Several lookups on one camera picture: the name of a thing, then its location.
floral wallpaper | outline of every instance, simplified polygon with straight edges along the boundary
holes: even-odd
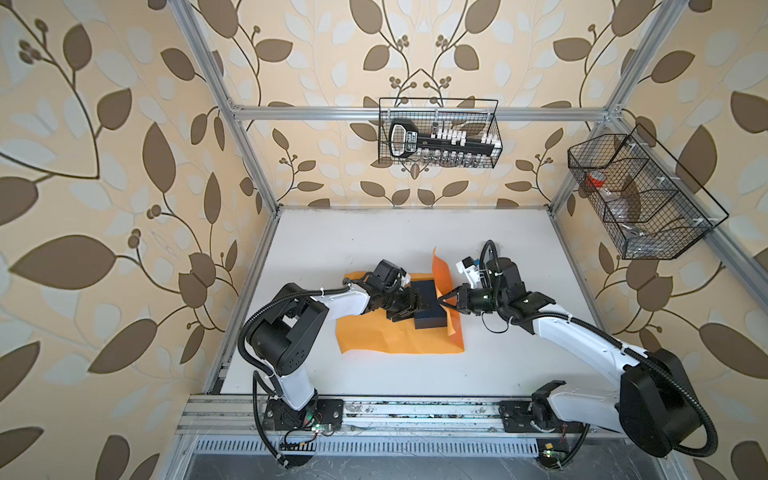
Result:
[[[278,203],[310,207],[541,207],[568,172],[565,151],[584,122],[501,122],[493,169],[444,168],[378,157],[377,126],[253,121],[246,128]]]
[[[600,107],[660,1],[191,4],[239,104],[474,96],[510,107]]]
[[[765,267],[767,26],[765,2],[692,0],[624,111],[725,206],[731,217],[720,228]],[[558,218],[611,333],[682,359],[720,436],[717,453],[692,469],[703,480],[768,478],[766,312],[704,242],[676,260],[630,262],[618,259],[583,192]],[[703,441],[698,432],[685,443]]]
[[[0,0],[0,477],[157,475],[260,241],[164,6]]]

black cable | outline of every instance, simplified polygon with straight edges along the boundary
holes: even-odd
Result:
[[[276,298],[272,300],[267,305],[262,306],[253,315],[251,315],[250,318],[246,320],[246,322],[243,324],[243,327],[240,328],[240,332],[237,334],[237,352],[250,365],[266,373],[266,376],[270,377],[270,381],[273,382],[273,386],[274,386],[275,381],[273,381],[272,378],[275,376],[275,372],[266,364],[260,362],[258,359],[255,359],[250,353],[248,353],[247,350],[245,350],[245,336],[248,333],[248,330],[250,329],[250,327],[257,321],[259,316],[261,316],[264,312],[266,312],[267,310],[275,306],[293,301],[298,298],[303,298],[305,296],[336,295],[337,293],[344,293],[347,290],[349,290],[349,286],[344,286],[342,288],[337,288],[333,290],[304,290],[302,292],[289,293],[288,295],[284,295],[284,296],[281,296],[280,298]],[[261,383],[263,383],[263,380],[259,376],[259,373],[254,371],[253,372],[253,422],[256,423],[256,430],[258,430],[259,437],[261,438],[261,441],[264,442],[264,446],[266,446],[266,449],[270,451],[272,456],[284,468],[289,468],[292,465],[289,463],[285,455],[278,452],[277,449],[275,449],[274,445],[270,443],[270,440],[267,438],[266,433],[264,433],[264,428],[261,425],[261,421],[259,420],[259,409],[257,405],[257,386]],[[270,390],[267,390],[267,392],[268,393],[272,392],[271,394],[275,396],[274,390],[270,389]]]
[[[509,322],[505,322],[505,323],[506,323],[506,325],[507,325],[507,328],[505,328],[505,329],[503,329],[503,330],[498,330],[498,331],[497,331],[497,330],[491,330],[491,329],[489,329],[489,328],[488,328],[488,324],[486,324],[486,323],[485,323],[485,312],[483,312],[483,313],[481,313],[481,314],[480,314],[480,320],[482,320],[482,324],[485,326],[485,329],[486,329],[486,330],[488,330],[490,333],[504,333],[504,332],[506,332],[507,330],[509,330]]]
[[[543,318],[546,316],[567,320],[571,323],[575,323],[576,325],[579,325],[580,327],[589,330],[595,335],[600,336],[602,339],[605,339],[613,347],[621,350],[621,352],[637,360],[642,366],[648,368],[649,370],[652,370],[654,373],[659,375],[659,377],[664,379],[673,389],[677,390],[677,392],[683,396],[686,402],[688,402],[691,408],[694,409],[694,411],[699,417],[699,420],[701,421],[701,425],[703,425],[704,427],[704,431],[707,433],[707,442],[701,448],[692,449],[691,447],[678,445],[674,449],[680,453],[683,453],[685,455],[689,455],[692,457],[708,457],[713,453],[715,453],[715,451],[717,450],[718,439],[717,439],[717,430],[715,429],[714,423],[712,423],[712,419],[710,418],[709,414],[707,414],[707,411],[704,409],[704,407],[699,403],[697,398],[692,393],[688,392],[688,390],[686,390],[686,388],[683,387],[680,383],[678,383],[677,380],[675,380],[675,378],[672,375],[670,375],[666,370],[662,369],[659,365],[654,363],[652,360],[650,360],[646,356],[643,356],[640,353],[635,352],[630,348],[622,349],[622,344],[619,340],[615,339],[613,336],[604,332],[603,330],[598,329],[596,326],[590,323],[587,323],[584,320],[574,318],[569,315],[565,315],[564,313],[559,313],[559,312],[534,313],[533,315],[530,315],[524,318],[521,321],[521,323],[527,322],[529,320],[537,319],[537,318]]]
[[[584,424],[584,430],[581,431],[581,435],[579,435],[578,440],[576,440],[576,443],[574,444],[574,448],[572,448],[571,451],[568,452],[568,454],[565,456],[565,458],[562,459],[561,462],[556,461],[553,465],[547,465],[541,459],[541,456],[536,457],[536,460],[538,460],[541,466],[543,466],[547,470],[562,470],[563,468],[565,468],[567,464],[571,463],[571,460],[574,459],[574,457],[576,456],[576,453],[584,444],[584,440],[587,438],[587,434],[589,433],[590,427],[591,426],[588,423]]]

brown leaf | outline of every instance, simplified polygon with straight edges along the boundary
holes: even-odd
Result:
[[[308,172],[312,170],[316,164],[317,162],[315,162],[314,160],[307,160],[307,161],[301,162],[296,169],[300,172]]]
[[[565,205],[568,208],[568,214],[572,217],[574,216],[574,212],[576,211],[576,197],[574,197],[573,194],[571,194],[570,197],[568,197],[568,202]]]
[[[518,170],[523,170],[524,172],[533,171],[533,164],[527,160],[518,160],[515,162],[515,166]]]
[[[659,60],[650,73],[650,79],[658,84],[674,80],[686,71],[695,56],[685,50],[671,51]]]
[[[250,177],[245,177],[244,179],[242,179],[242,181],[240,182],[240,189],[248,197],[253,195],[253,180],[251,180]]]
[[[219,68],[219,75],[224,75],[224,62],[221,60],[221,54],[218,50],[214,50],[210,54],[214,56],[216,66]]]
[[[689,0],[688,8],[696,13],[708,12],[712,9],[712,0]]]
[[[323,188],[323,184],[318,184],[317,182],[299,182],[296,187],[302,192],[313,192]]]
[[[611,30],[623,37],[639,27],[654,7],[654,0],[623,0],[616,5]]]
[[[9,271],[41,285],[80,290],[107,276],[116,257],[102,242],[85,235],[54,238],[35,247]]]
[[[373,163],[371,163],[371,167],[375,167],[375,168],[389,168],[389,167],[392,166],[393,163],[394,162],[392,161],[391,158],[389,158],[389,157],[381,157],[377,161],[374,161]]]
[[[290,148],[290,144],[288,143],[286,136],[280,133],[280,131],[276,128],[272,129],[272,139],[275,140],[275,143],[278,144],[283,150],[288,150]]]
[[[0,357],[0,402],[26,378],[37,361],[38,355],[40,355],[39,341],[20,346]]]
[[[717,146],[706,127],[700,125],[685,144],[675,174],[694,193],[707,184],[717,166]]]
[[[755,255],[755,261],[758,262],[762,268],[768,271],[768,248]]]
[[[118,480],[128,467],[131,448],[119,435],[109,435],[96,465],[96,480]]]
[[[133,96],[131,89],[113,91],[101,97],[96,106],[98,120],[107,130],[117,130],[122,127],[131,114]]]
[[[475,107],[475,96],[471,96],[468,98],[465,98],[464,100],[460,101],[458,105],[456,105],[456,108],[474,108]]]
[[[513,190],[516,192],[527,192],[533,187],[533,185],[531,185],[531,182],[528,182],[528,181],[512,182],[510,184],[504,184],[504,186],[507,187],[509,190]]]
[[[0,178],[0,225],[16,220],[38,201],[38,186],[21,177]]]
[[[643,328],[640,331],[640,342],[643,344],[643,348],[649,352],[656,352],[661,348],[659,340],[656,338],[653,332],[647,328]]]
[[[549,104],[542,105],[541,108],[570,108],[571,102],[568,100],[553,101]]]
[[[592,43],[586,38],[581,37],[555,40],[552,47],[554,48],[554,54],[565,61],[584,60],[589,55],[589,52],[592,51]]]
[[[172,74],[185,81],[194,79],[194,66],[187,54],[178,48],[167,48],[160,52],[160,56]]]
[[[499,198],[496,200],[496,208],[517,208],[520,207],[514,200],[507,200],[506,198]]]
[[[230,249],[227,251],[227,259],[224,261],[224,268],[231,272],[237,261],[237,240],[233,240]]]
[[[386,195],[384,187],[374,182],[362,181],[360,182],[360,188],[362,188],[362,191],[366,192],[371,197],[380,198]]]
[[[199,114],[192,120],[190,128],[190,141],[192,145],[197,145],[205,138],[205,130],[208,129],[208,116]]]
[[[458,182],[450,183],[448,185],[445,185],[445,188],[442,189],[442,196],[455,197],[456,195],[463,193],[468,186],[469,186],[468,180],[460,180]]]
[[[477,137],[483,128],[485,128],[485,124],[477,121],[463,124],[462,126],[458,127],[459,130],[467,132],[467,137]]]
[[[219,117],[214,118],[214,133],[216,134],[216,142],[218,142],[219,148],[221,151],[224,151],[224,122]]]
[[[205,285],[192,273],[179,273],[179,290],[181,299],[192,308],[200,308],[208,298]]]
[[[190,255],[192,273],[205,286],[211,286],[216,281],[216,264],[207,253],[192,253]]]
[[[377,71],[384,68],[389,61],[389,47],[387,45],[373,45],[366,59],[362,61],[362,69],[366,71]]]
[[[469,33],[480,33],[488,28],[498,13],[501,0],[477,0],[467,9],[464,26]]]
[[[694,465],[699,472],[701,480],[726,480],[725,476],[720,473],[717,468],[714,468],[706,462],[702,462],[698,458],[694,458]]]
[[[166,194],[176,180],[176,161],[168,140],[157,124],[152,124],[144,137],[142,157],[149,179],[159,191]]]
[[[203,210],[208,223],[213,225],[219,219],[221,212],[221,189],[216,174],[208,177],[208,185],[205,186],[205,197],[203,198]]]
[[[408,201],[408,197],[410,196],[410,189],[397,190],[394,194],[392,194],[392,203],[395,205],[403,205],[406,201]]]
[[[126,326],[101,349],[88,371],[114,373],[129,366],[147,351],[157,334],[157,324],[150,319],[136,320]]]
[[[554,147],[558,144],[560,140],[563,138],[563,129],[559,128],[557,129],[552,135],[549,136],[546,142],[544,142],[544,148],[549,150],[550,148]]]
[[[147,0],[147,6],[153,10],[162,10],[166,2],[167,0]]]
[[[648,143],[649,147],[656,146],[656,125],[650,118],[637,117],[635,124],[640,125],[637,129],[640,137]]]
[[[88,65],[93,55],[91,39],[82,24],[70,28],[64,36],[64,58],[72,70],[77,71]]]
[[[43,429],[40,427],[24,427],[0,433],[0,468],[26,452],[42,434]]]
[[[602,242],[600,242],[600,247],[598,248],[598,259],[600,260],[600,266],[603,267],[605,273],[611,274],[616,270],[616,267],[614,266],[614,257]]]
[[[643,285],[656,276],[659,260],[632,260],[627,268],[627,285],[634,290],[643,288]]]
[[[198,0],[205,21],[219,35],[232,38],[237,33],[237,10],[230,0]]]
[[[360,30],[372,35],[382,29],[382,10],[373,0],[349,0],[349,10]]]
[[[705,323],[699,336],[725,366],[756,379],[768,379],[768,355],[741,333],[722,323]]]
[[[760,444],[754,440],[746,440],[733,447],[730,466],[739,480],[768,478],[768,461]]]
[[[190,337],[187,339],[187,345],[184,346],[184,351],[181,353],[181,361],[179,362],[180,365],[183,365],[184,363],[192,360],[194,354],[197,353],[197,351],[200,349],[200,344],[203,342],[203,337],[205,337],[205,329],[202,325],[198,325],[194,330],[192,330]]]
[[[431,206],[435,203],[435,194],[431,190],[422,190],[419,188],[416,191],[416,196],[419,197],[419,201],[425,205]]]
[[[730,112],[736,123],[751,134],[768,130],[768,101],[765,98],[735,91],[730,95]]]
[[[480,69],[478,54],[470,45],[456,45],[456,49],[453,51],[453,61],[462,70],[474,71]]]
[[[315,208],[330,208],[331,207],[331,199],[329,198],[319,198],[317,200],[312,200],[307,204],[308,207],[315,207]]]
[[[627,50],[627,54],[624,56],[624,60],[621,61],[621,74],[624,74],[624,70],[627,70],[627,66],[629,65],[629,62],[632,60],[632,57],[634,56],[635,49],[630,48]]]
[[[379,139],[379,134],[376,133],[376,129],[368,124],[351,124],[349,127],[352,128],[352,131],[354,131],[358,137],[365,141],[376,141]]]
[[[267,38],[256,44],[256,56],[272,63],[288,58],[291,50],[293,50],[293,43],[278,38]]]
[[[667,306],[673,287],[671,276],[656,276],[637,291],[637,303],[643,310],[657,312]]]
[[[128,480],[149,480],[154,472],[154,467],[157,465],[157,460],[160,458],[160,454],[156,453],[146,460],[144,460],[131,474]]]

metal grate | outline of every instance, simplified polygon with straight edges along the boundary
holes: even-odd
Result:
[[[278,442],[279,437],[270,437]],[[218,455],[269,455],[257,435],[205,435],[197,441],[196,453]],[[453,438],[403,439],[401,437],[318,438],[291,452],[314,452],[331,456],[457,456],[457,457],[529,457],[538,456],[536,439]]]
[[[379,99],[379,163],[493,168],[503,149],[498,101],[437,100]]]
[[[722,223],[728,213],[685,166],[678,163],[676,174],[667,175],[645,151],[649,138],[637,127],[629,135],[601,135],[569,148],[568,168],[622,258],[671,260]],[[652,145],[663,148],[655,138]],[[705,214],[680,184],[706,194],[720,213]]]

wire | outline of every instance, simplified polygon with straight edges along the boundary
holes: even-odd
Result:
[[[507,321],[505,321],[505,323],[506,323],[506,325],[507,325],[507,328],[505,328],[505,329],[503,329],[503,330],[498,330],[498,331],[497,331],[497,330],[491,330],[491,329],[489,329],[489,328],[488,328],[488,324],[487,324],[487,323],[485,323],[485,312],[483,312],[483,313],[481,313],[481,314],[480,314],[480,320],[482,320],[482,324],[485,326],[485,329],[486,329],[486,330],[488,330],[490,333],[504,333],[504,332],[506,332],[507,330],[509,330],[509,322],[507,322]]]
[[[534,313],[533,315],[527,316],[522,320],[522,322],[527,322],[529,320],[543,318],[547,316],[567,320],[571,323],[574,323],[582,328],[589,330],[590,332],[594,333],[595,335],[598,335],[602,339],[609,342],[613,347],[615,347],[616,349],[619,349],[622,353],[625,353],[631,358],[637,360],[642,366],[653,371],[659,377],[664,379],[664,381],[666,381],[674,390],[677,390],[677,392],[683,396],[685,401],[688,402],[688,405],[690,405],[691,408],[694,409],[694,411],[699,417],[699,420],[701,421],[701,425],[703,425],[704,427],[704,431],[707,433],[707,441],[706,443],[704,443],[704,446],[701,448],[692,449],[691,447],[678,445],[674,449],[680,453],[683,453],[685,455],[689,455],[692,457],[708,457],[713,453],[715,453],[715,451],[717,450],[718,439],[717,439],[717,430],[715,429],[714,423],[712,423],[712,419],[710,418],[709,414],[704,409],[704,407],[699,403],[696,396],[694,396],[694,394],[692,394],[691,392],[688,392],[688,390],[685,387],[683,387],[666,370],[661,368],[659,365],[654,363],[651,359],[647,358],[646,356],[643,356],[640,353],[635,352],[630,348],[624,348],[621,341],[615,339],[612,335],[604,332],[603,330],[598,329],[596,326],[585,322],[584,320],[581,320],[569,315],[565,315],[559,312],[538,312],[538,313]]]
[[[588,423],[584,424],[584,430],[581,431],[581,435],[579,435],[578,440],[576,440],[576,443],[574,444],[574,448],[571,449],[571,451],[568,452],[568,454],[563,458],[562,460],[555,460],[554,464],[547,465],[546,462],[541,458],[541,456],[536,457],[536,460],[546,468],[547,470],[562,470],[565,468],[565,466],[569,463],[571,463],[571,460],[574,459],[576,456],[576,453],[579,451],[581,446],[584,444],[584,440],[587,438],[587,434],[589,433],[589,428],[591,426]]]

